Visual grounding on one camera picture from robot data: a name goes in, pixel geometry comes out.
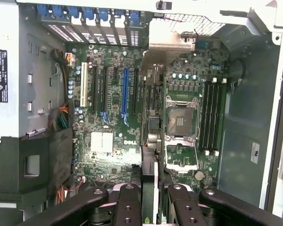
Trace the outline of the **metal socket cover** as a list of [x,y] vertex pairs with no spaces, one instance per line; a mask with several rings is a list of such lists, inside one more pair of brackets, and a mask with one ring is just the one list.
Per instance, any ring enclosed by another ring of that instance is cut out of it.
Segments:
[[199,158],[197,155],[197,145],[192,142],[190,146],[165,145],[165,167],[179,173],[188,173],[198,170]]

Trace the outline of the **silver chipset heatsink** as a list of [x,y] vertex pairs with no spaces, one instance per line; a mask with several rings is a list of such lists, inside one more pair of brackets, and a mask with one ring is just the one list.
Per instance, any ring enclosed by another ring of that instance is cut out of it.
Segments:
[[112,153],[113,152],[112,132],[92,132],[91,133],[91,152]]

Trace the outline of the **CPU socket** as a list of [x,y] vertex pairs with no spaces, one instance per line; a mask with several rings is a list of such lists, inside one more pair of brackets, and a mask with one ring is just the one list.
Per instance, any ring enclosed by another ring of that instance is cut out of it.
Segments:
[[200,104],[198,98],[191,101],[172,100],[166,97],[167,145],[192,146],[200,134]]

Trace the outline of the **black RAM slot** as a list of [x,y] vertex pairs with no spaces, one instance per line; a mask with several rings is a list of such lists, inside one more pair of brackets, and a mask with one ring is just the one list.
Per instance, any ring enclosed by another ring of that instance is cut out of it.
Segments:
[[211,108],[211,94],[212,94],[212,87],[211,84],[208,84],[208,105],[207,105],[207,126],[206,126],[206,141],[205,141],[205,148],[208,148],[208,140],[209,140],[209,129],[210,129],[210,108]]
[[205,113],[206,113],[206,98],[207,98],[207,83],[203,83],[203,98],[202,98],[202,111],[201,111],[201,127],[200,127],[200,139],[199,139],[199,150],[203,151],[203,136],[204,136],[204,124],[205,124]]
[[210,145],[210,148],[211,148],[211,151],[213,151],[213,147],[214,147],[214,140],[215,140],[215,127],[216,127],[216,112],[217,112],[217,97],[218,97],[218,85],[217,83],[214,84],[214,102],[213,102],[213,113],[212,113],[212,116],[213,116],[213,119],[212,119],[212,122],[213,122],[213,125],[212,125],[212,136],[211,136],[211,145]]

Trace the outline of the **green motherboard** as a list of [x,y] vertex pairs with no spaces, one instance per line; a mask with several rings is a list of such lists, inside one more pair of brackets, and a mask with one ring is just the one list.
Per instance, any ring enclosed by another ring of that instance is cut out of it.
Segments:
[[[66,58],[73,65],[69,72],[68,98],[69,98],[69,124],[74,133],[74,178],[79,185],[101,186],[111,188],[119,183],[142,181],[142,104],[144,78],[142,75],[142,57],[146,50],[142,48],[74,44],[70,46]],[[203,136],[203,151],[199,150],[199,139],[196,141],[199,169],[205,173],[202,181],[194,178],[196,170],[188,173],[179,173],[170,169],[164,171],[164,183],[181,183],[192,188],[201,189],[217,186],[219,155],[221,147],[222,120],[225,105],[226,77],[230,52],[224,48],[214,48],[208,44],[204,48],[196,48],[186,55],[188,62],[183,64],[180,60],[174,63],[174,72],[183,71],[191,76],[190,85],[193,86],[191,97],[198,98],[200,104],[200,127],[203,98],[203,83],[211,84],[211,108],[208,148],[205,148],[207,105]],[[88,105],[80,106],[81,93],[81,63],[88,63]],[[93,67],[98,66],[98,94],[97,111],[92,110],[92,77]],[[107,110],[102,110],[103,102],[103,67],[108,68],[108,99]],[[118,79],[113,80],[113,68],[118,67]],[[127,121],[124,124],[121,117],[123,96],[124,68],[129,72],[129,95]],[[134,70],[139,69],[138,94],[136,114],[133,108],[133,77]],[[214,84],[218,85],[217,112],[215,140],[211,151],[212,113],[214,102]],[[113,152],[91,152],[92,132],[112,132]]]

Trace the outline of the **black open PC case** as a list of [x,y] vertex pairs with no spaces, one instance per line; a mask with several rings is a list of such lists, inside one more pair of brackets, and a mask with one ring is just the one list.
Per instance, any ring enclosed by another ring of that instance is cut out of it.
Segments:
[[[218,189],[283,218],[273,213],[277,176],[273,167],[278,165],[275,158],[281,154],[275,150],[276,137],[278,130],[283,130],[283,125],[279,124],[283,121],[283,23],[279,21],[278,10],[279,6],[283,6],[283,0],[268,0],[265,4],[256,0],[0,1],[34,6],[37,21],[65,46],[64,50],[56,48],[51,51],[51,56],[62,73],[65,100],[50,110],[47,128],[33,136],[46,131],[72,129],[68,113],[69,72],[73,65],[66,58],[69,48],[74,44],[130,47],[127,27],[131,10],[145,12],[145,24],[142,25],[140,35],[141,47],[137,48],[148,50],[151,35],[164,35],[168,32],[196,33],[195,49],[204,48],[208,44],[214,48],[226,48],[230,52],[230,59],[217,186],[208,188]],[[37,4],[46,4],[49,14],[41,16],[37,11]],[[63,18],[54,17],[52,5],[64,7]],[[70,16],[67,6],[80,8],[80,18]],[[93,8],[93,20],[84,17],[83,7]],[[100,20],[100,8],[108,9],[108,21]],[[115,9],[124,10],[125,15],[116,17]],[[139,187],[142,212],[142,182],[119,183],[111,188],[79,185],[74,178],[73,160],[74,133],[70,177],[40,205],[21,210],[14,203],[0,202],[0,226],[17,226],[94,187],[108,191],[108,203],[90,211],[88,219],[76,226],[113,226],[114,209],[120,188],[124,184],[136,184]],[[171,184],[175,183],[163,183],[160,224],[145,224],[142,221],[142,226],[177,226],[167,222],[168,186]],[[207,189],[181,185],[195,195],[200,190]]]

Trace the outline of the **long black expansion slot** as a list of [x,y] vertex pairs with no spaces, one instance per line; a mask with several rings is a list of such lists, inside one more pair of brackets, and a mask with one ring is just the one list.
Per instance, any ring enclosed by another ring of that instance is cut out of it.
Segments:
[[98,94],[98,66],[93,67],[92,77],[92,110],[97,111],[97,94]]
[[103,102],[102,102],[102,110],[105,112],[107,110],[107,91],[108,91],[108,68],[103,67]]
[[139,69],[134,70],[133,77],[133,108],[132,113],[136,114],[136,102],[137,102],[137,94],[138,94],[138,80],[139,80]]

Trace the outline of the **blue expansion slot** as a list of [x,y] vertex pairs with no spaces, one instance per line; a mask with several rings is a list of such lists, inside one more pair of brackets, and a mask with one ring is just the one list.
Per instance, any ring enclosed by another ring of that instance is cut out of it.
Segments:
[[124,68],[124,75],[123,75],[123,96],[122,96],[122,110],[121,110],[121,117],[123,118],[124,124],[129,127],[129,123],[127,121],[128,112],[128,95],[129,95],[129,68]]

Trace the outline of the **black plastic air shroud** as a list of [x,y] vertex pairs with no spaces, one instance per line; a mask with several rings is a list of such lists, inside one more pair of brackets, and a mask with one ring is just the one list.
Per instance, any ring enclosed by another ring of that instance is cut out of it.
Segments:
[[70,177],[73,131],[46,131],[0,143],[0,202],[21,210],[51,197]]

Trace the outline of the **white expansion slot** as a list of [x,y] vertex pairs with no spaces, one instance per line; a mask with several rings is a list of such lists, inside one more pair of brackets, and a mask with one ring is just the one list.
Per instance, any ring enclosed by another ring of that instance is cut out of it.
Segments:
[[88,105],[88,63],[81,63],[81,93],[80,106],[86,107]]

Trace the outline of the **metal expansion slot cover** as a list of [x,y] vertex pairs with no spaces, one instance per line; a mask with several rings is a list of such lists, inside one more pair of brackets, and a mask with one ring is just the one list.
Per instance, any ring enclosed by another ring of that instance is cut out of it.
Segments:
[[128,45],[130,47],[141,47],[142,40],[140,35],[142,33],[142,25],[129,21],[127,31],[129,35]]

